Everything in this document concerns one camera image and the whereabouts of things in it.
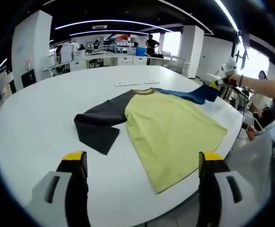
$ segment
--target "cable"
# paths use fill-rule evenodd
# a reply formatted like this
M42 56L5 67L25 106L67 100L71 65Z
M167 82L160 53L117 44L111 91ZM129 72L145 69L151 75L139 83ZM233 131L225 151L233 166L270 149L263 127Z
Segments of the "cable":
M240 94L239 94L239 92L238 92L237 90L234 89L234 91L235 91L235 93L238 95L238 97L239 97L239 99L240 99L240 105L241 105L241 107L242 107L242 101L241 101ZM243 106L243 115L242 115L241 129L242 129L242 125L243 125L244 118L245 118L246 102L247 102L247 101L246 101L246 99L244 98L244 106ZM241 129L240 129L240 131L239 131L239 133L238 133L238 135L237 135L237 137L236 137L236 140L238 139L238 137L239 137L239 135L240 135L240 133L241 133Z

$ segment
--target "blue sleeve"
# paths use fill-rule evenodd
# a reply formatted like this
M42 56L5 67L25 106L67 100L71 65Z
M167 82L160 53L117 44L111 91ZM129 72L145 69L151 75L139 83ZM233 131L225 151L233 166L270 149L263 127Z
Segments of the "blue sleeve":
M219 90L213 87L209 87L208 85L202 85L198 89L192 92L180 92L180 91L164 90L160 88L157 88L156 90L163 94L177 96L201 105L205 103L205 100L214 102L219 94Z

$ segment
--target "round white table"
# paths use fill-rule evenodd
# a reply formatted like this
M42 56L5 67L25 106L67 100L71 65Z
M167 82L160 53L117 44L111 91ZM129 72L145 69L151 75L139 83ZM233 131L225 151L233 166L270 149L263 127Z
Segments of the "round white table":
M159 84L116 87L116 83ZM93 227L128 227L154 219L191 196L199 184L195 171L161 194L151 188L125 124L108 155L81 143L74 117L130 89L160 87L189 92L194 81L161 66L115 66L56 76L13 94L0 109L0 172L17 201L25 206L34 186L55 171L62 157L87 152L88 216ZM225 157L242 123L242 115L220 98L199 109L228 132L216 150Z

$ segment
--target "blue bin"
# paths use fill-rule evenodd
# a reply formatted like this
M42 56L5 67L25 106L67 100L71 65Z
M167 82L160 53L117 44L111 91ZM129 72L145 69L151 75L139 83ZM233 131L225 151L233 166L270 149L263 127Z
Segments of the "blue bin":
M146 48L137 47L136 49L136 56L145 56Z

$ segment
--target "cabinet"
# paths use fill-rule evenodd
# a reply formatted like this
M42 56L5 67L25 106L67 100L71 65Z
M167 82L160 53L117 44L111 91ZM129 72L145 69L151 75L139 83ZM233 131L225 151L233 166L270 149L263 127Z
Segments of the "cabinet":
M133 65L147 65L147 58L133 57Z
M70 71L71 72L79 71L79 70L85 70L85 69L87 69L85 60L72 61L70 63Z
M133 57L119 57L118 58L118 65L132 65L133 64Z

